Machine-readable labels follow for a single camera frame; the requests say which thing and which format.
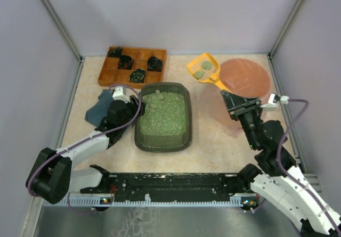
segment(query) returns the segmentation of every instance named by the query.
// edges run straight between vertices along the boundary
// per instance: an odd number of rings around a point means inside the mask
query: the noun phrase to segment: white wall
[[[308,169],[341,213],[341,0],[307,0],[274,60],[285,91],[308,99],[297,123]],[[294,114],[302,105],[292,105]]]
[[[51,0],[81,55],[109,45],[268,52],[296,0]]]
[[[39,0],[0,0],[0,236],[19,235],[26,178],[55,143],[77,60]]]

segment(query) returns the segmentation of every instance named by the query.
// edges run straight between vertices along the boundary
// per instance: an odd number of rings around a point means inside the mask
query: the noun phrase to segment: dark blue rag
[[[98,102],[96,105],[86,111],[85,120],[98,127],[103,117],[107,116],[107,111],[112,101],[113,98],[111,93],[109,90],[104,89],[101,95],[98,96]]]

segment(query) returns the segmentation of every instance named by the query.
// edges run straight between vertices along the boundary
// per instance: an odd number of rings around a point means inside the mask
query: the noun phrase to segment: orange compartment tray
[[[117,48],[118,46],[109,47],[109,51]],[[98,77],[98,83],[100,86],[109,86],[112,84],[125,84],[133,87],[134,89],[142,89],[145,84],[159,83],[164,78],[165,65],[167,59],[167,51],[160,49],[149,48],[132,48],[122,47],[122,55],[128,55],[134,60],[131,70],[118,69],[119,58],[105,58],[100,76]],[[147,61],[149,57],[155,56],[163,61],[161,72],[149,71]],[[143,83],[131,83],[129,81],[130,74],[136,69],[144,69],[146,75]]]

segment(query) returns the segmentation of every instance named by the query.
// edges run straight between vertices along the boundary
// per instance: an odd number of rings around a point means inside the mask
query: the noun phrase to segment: dark green container
[[[186,131],[181,135],[152,136],[141,133],[140,118],[135,124],[135,145],[148,152],[175,152],[189,147],[192,143],[192,106],[189,91],[179,83],[153,83],[143,86],[140,96],[143,97],[156,90],[181,94],[185,98]]]

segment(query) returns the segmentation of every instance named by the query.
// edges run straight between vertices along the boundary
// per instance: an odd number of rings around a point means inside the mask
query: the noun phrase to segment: yellow scoop
[[[209,53],[196,57],[187,65],[187,69],[198,82],[215,84],[219,89],[231,92],[220,81],[220,65]]]

